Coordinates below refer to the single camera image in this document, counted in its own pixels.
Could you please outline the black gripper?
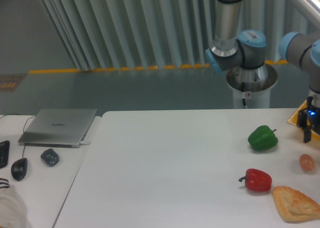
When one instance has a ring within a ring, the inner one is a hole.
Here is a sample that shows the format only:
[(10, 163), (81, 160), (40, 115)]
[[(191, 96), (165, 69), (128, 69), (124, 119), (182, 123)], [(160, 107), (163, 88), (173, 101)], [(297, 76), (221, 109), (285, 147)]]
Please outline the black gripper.
[(301, 108), (297, 115), (297, 126), (303, 129), (303, 142), (308, 143), (312, 139), (312, 131), (320, 133), (320, 108), (316, 107), (312, 101), (313, 96), (306, 99), (306, 107)]

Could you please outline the white sleeved forearm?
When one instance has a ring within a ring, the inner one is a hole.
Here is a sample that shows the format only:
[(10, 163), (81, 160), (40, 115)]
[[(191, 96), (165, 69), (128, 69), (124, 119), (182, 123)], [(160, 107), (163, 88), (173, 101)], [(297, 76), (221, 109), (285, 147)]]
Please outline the white sleeved forearm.
[(0, 179), (0, 226), (26, 227), (26, 211), (7, 179)]

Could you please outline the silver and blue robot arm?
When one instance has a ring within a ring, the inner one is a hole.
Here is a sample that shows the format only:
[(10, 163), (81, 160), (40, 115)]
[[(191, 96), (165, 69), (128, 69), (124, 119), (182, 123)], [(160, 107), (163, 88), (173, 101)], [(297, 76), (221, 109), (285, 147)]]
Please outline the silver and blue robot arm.
[[(237, 33), (243, 0), (216, 0), (217, 17), (212, 46), (205, 51), (215, 72), (227, 70), (234, 108), (268, 108), (270, 91), (278, 79), (274, 67), (265, 62), (266, 38), (256, 30)], [(309, 75), (309, 96), (290, 122), (303, 132), (303, 141), (320, 133), (320, 33), (286, 34), (278, 47), (282, 58)]]

